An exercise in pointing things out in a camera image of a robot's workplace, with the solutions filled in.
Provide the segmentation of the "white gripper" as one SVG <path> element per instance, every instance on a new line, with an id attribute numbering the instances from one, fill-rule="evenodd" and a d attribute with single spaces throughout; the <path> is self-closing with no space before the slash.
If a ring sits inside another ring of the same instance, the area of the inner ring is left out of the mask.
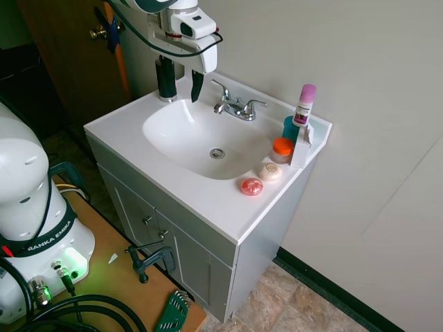
<path id="1" fill-rule="evenodd" d="M 164 57 L 155 61 L 156 78 L 159 98 L 163 102 L 171 103 L 177 99 L 174 62 L 192 69 L 192 103 L 199 99 L 204 84 L 204 74 L 213 72 L 217 68 L 217 45 L 213 35 L 187 36 L 184 33 L 166 33 L 161 29 L 149 29 L 148 41 L 156 49 L 151 49 Z"/>

